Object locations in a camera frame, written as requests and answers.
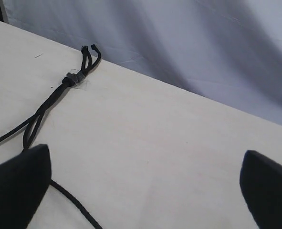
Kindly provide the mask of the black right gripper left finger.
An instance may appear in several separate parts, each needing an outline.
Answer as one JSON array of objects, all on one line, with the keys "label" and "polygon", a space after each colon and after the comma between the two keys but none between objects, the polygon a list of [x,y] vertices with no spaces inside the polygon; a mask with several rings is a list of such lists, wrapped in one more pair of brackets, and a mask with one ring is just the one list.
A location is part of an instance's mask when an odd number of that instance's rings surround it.
[{"label": "black right gripper left finger", "polygon": [[47,145],[37,145],[0,164],[0,229],[25,229],[51,182]]}]

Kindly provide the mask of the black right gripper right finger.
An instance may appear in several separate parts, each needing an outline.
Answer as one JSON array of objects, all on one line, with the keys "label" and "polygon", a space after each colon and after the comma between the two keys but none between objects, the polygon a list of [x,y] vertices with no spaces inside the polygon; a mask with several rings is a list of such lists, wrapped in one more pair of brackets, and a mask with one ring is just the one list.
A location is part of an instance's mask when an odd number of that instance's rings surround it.
[{"label": "black right gripper right finger", "polygon": [[246,151],[240,189],[260,229],[282,229],[282,165],[257,151]]}]

